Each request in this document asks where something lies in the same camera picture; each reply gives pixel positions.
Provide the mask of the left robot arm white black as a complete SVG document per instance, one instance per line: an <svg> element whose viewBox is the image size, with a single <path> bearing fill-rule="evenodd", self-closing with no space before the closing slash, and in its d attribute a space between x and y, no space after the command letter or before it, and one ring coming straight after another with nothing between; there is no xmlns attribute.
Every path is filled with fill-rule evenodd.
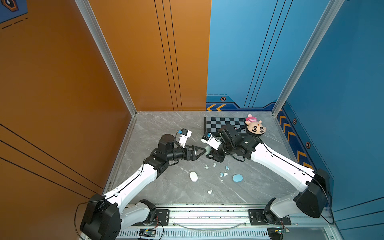
<svg viewBox="0 0 384 240"><path fill-rule="evenodd" d="M156 215L154 204L148 200L141 200L133 207L128 204L169 166L176 165L180 160L195 161L206 153L205 148L188 146L186 141L183 138L179 144L173 135L163 135L158 147L152 150L131 177L104 195L93 195L85 203L80 231L92 240L114 240L126 227L136 223L151 224Z"/></svg>

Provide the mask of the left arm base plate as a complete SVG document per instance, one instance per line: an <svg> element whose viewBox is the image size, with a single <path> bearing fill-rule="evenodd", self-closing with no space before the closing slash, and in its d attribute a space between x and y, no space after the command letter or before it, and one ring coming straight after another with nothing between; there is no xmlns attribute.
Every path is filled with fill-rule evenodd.
<svg viewBox="0 0 384 240"><path fill-rule="evenodd" d="M164 227L169 225L169 219L170 219L170 210L169 209L160 209L156 210L155 218L151 221L151 223L146 222L139 222L134 224L134 226L156 226L158 224L158 221L160 221L159 225L162 224Z"/></svg>

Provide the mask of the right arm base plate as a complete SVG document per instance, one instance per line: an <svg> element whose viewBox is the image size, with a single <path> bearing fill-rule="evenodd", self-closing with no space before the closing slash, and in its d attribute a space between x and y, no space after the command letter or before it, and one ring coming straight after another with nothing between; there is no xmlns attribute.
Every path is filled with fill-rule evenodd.
<svg viewBox="0 0 384 240"><path fill-rule="evenodd" d="M280 226L281 224L284 226L290 226L292 224L289 216L280 219L272 212L265 212L262 209L249 209L248 214L252 226Z"/></svg>

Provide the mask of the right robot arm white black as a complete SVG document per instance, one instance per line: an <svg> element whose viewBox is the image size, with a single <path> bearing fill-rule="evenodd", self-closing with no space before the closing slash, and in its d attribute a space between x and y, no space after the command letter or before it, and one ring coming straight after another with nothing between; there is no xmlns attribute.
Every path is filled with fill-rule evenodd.
<svg viewBox="0 0 384 240"><path fill-rule="evenodd" d="M272 198L263 210L264 221L276 224L286 216L304 213L320 218L330 204L330 176L322 169L314 171L302 166L267 146L257 135L241 134L232 125L225 125L216 138L206 132L201 141L211 147L209 159L223 162L226 156L240 157L270 169L295 187L296 191L282 198Z"/></svg>

